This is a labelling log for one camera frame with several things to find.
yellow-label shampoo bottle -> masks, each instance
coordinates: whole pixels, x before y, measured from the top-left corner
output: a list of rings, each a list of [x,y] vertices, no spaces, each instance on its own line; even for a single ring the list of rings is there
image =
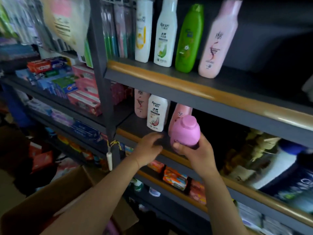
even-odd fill
[[[146,63],[150,55],[153,1],[137,0],[135,59]]]

bottle cap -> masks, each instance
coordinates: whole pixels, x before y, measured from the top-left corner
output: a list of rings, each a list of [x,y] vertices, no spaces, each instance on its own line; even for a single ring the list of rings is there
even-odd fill
[[[178,0],[163,0],[162,10],[176,12]]]
[[[204,7],[203,7],[202,4],[193,4],[193,5],[190,7],[190,10],[191,10],[191,11],[195,11],[195,12],[203,13]]]
[[[290,142],[284,139],[280,140],[280,142],[278,143],[278,146],[286,153],[292,154],[292,155],[298,155],[302,151],[306,150],[305,146],[302,146],[295,142]]]
[[[181,120],[181,125],[187,129],[193,129],[197,125],[197,120],[192,115],[186,115]]]
[[[241,3],[242,0],[224,0],[218,15],[219,16],[238,15]]]

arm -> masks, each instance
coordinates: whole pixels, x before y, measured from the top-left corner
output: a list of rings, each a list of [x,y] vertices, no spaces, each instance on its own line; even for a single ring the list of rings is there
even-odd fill
[[[173,147],[189,159],[193,169],[204,181],[213,234],[248,235],[228,189],[217,171],[212,146],[204,135],[201,134],[197,150],[177,142],[173,144]]]
[[[162,151],[162,146],[153,145],[161,137],[158,133],[143,137],[129,157],[41,235],[101,235],[133,176]]]

plastic bag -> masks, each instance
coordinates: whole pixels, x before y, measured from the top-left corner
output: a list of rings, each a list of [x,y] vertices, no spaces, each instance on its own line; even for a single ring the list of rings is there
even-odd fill
[[[44,21],[49,30],[84,55],[90,19],[89,0],[42,0]]]

right hand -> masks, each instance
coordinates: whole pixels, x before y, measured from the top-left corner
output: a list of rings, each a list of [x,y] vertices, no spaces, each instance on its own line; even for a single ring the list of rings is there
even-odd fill
[[[198,149],[193,150],[178,142],[173,143],[173,148],[175,148],[179,154],[185,155],[189,159],[191,166],[202,179],[210,177],[216,173],[218,174],[213,148],[202,133]]]

